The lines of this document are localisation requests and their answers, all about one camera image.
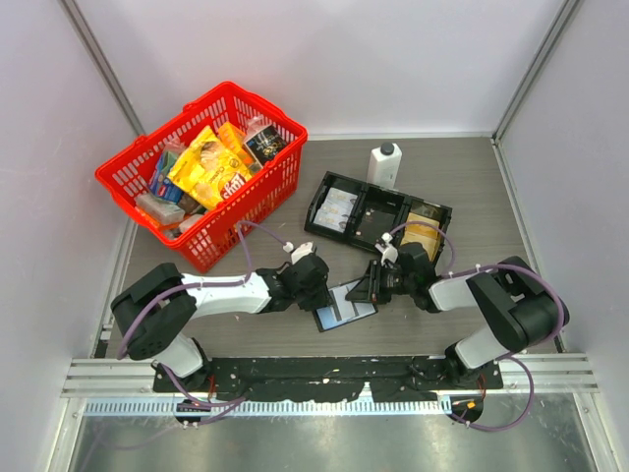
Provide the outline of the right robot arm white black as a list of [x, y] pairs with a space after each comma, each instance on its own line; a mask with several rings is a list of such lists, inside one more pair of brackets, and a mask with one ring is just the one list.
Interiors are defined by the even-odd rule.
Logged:
[[454, 387], [469, 386], [495, 360], [556, 337], [570, 320], [563, 300], [519, 257], [439, 276], [420, 243], [378, 249], [382, 257], [347, 301], [383, 305], [407, 295], [428, 313], [477, 308], [483, 315], [483, 327], [445, 350], [443, 376]]

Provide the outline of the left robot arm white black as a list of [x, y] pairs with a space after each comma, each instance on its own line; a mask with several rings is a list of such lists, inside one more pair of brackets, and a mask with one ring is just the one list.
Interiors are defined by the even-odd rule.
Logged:
[[171, 263], [158, 265], [111, 303], [123, 340], [117, 357], [152, 360], [156, 373], [175, 378], [189, 391], [203, 389], [211, 375], [200, 344], [183, 333], [189, 321], [228, 313], [278, 313], [296, 305], [304, 311], [330, 303], [325, 261], [308, 247], [294, 251], [279, 268], [244, 275], [183, 274]]

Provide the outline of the black leather card holder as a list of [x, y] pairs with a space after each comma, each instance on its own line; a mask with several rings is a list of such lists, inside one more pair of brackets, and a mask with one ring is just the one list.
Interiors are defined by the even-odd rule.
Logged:
[[355, 279], [329, 289], [331, 304], [313, 311], [314, 321], [319, 332], [329, 331], [367, 318], [355, 318], [353, 302], [345, 300], [348, 291], [357, 283], [358, 279]]

